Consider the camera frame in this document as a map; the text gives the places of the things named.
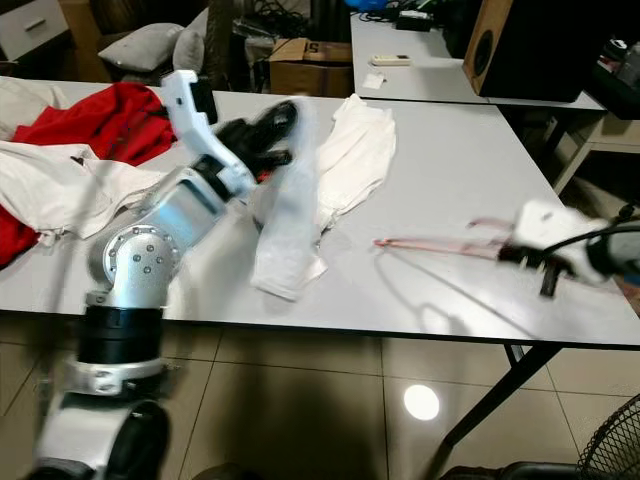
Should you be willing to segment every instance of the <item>cardboard box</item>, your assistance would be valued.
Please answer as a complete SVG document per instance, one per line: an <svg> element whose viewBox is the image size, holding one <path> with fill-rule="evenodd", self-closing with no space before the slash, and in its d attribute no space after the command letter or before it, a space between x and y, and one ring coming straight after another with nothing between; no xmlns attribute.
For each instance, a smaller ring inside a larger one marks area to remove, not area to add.
<svg viewBox="0 0 640 480"><path fill-rule="evenodd" d="M348 43L281 39L269 58L271 93L346 98L353 93Z"/></svg>

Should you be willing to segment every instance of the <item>silver robot arm segment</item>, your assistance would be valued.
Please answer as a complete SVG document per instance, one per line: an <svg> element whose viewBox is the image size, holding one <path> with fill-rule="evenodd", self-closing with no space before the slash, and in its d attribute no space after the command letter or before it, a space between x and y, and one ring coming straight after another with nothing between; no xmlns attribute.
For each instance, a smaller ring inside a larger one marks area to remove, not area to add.
<svg viewBox="0 0 640 480"><path fill-rule="evenodd" d="M256 178L291 160L271 148L298 121L294 102L253 124L229 122L216 136L211 90L195 73L169 75L163 93L177 137L197 160L168 174L94 245L89 263L100 288L87 295L77 352L66 362L30 480L157 478L169 437L155 399L167 376L160 347L171 279L231 198L246 198Z"/></svg>
<svg viewBox="0 0 640 480"><path fill-rule="evenodd" d="M198 110L198 78L179 70L163 79L163 97L178 139L198 157L177 168L142 203L130 223L116 231L90 259L104 291L91 292L88 305L162 308L184 253L196 245L226 212L231 197L246 198L256 181L251 171L209 126L215 105ZM212 99L205 86L207 99Z"/></svg>

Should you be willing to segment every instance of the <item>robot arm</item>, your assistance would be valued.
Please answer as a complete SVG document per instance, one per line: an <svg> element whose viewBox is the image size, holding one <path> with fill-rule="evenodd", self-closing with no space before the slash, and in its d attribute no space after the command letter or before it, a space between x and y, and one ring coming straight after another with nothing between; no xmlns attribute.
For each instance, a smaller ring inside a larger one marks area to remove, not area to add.
<svg viewBox="0 0 640 480"><path fill-rule="evenodd" d="M613 274L640 274L640 222L610 225L571 208L532 200L518 212L498 258L542 267L540 294L553 297L562 272L590 284Z"/></svg>
<svg viewBox="0 0 640 480"><path fill-rule="evenodd" d="M160 347L169 284L227 202L246 199L290 160L271 148L304 121L295 101L285 101L253 124L230 122L216 136L209 126L217 120L213 97L195 73L169 75L163 94L177 137L197 160L169 173L93 246L90 271L100 288L87 295L78 350L65 364L31 479L157 476L169 435L155 402L167 376Z"/></svg>

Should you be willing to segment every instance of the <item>remote control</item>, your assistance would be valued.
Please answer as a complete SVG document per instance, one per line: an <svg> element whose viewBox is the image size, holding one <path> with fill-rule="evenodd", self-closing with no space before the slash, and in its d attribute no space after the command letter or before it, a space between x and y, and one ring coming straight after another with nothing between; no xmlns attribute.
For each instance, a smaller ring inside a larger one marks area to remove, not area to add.
<svg viewBox="0 0 640 480"><path fill-rule="evenodd" d="M407 55L374 55L371 64L377 67L406 67L411 65Z"/></svg>

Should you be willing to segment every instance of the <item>red cloth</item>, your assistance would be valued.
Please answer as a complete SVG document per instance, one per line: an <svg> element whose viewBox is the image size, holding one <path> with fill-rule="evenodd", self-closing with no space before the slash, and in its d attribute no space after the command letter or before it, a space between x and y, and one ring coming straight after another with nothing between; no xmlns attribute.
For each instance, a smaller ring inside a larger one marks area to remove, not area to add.
<svg viewBox="0 0 640 480"><path fill-rule="evenodd" d="M158 97L144 85L115 83L68 110L48 107L35 123L20 126L13 142L32 145L86 143L98 158L137 166L175 140ZM0 268L37 243L38 234L0 206Z"/></svg>
<svg viewBox="0 0 640 480"><path fill-rule="evenodd" d="M38 242L38 234L0 206L0 268Z"/></svg>

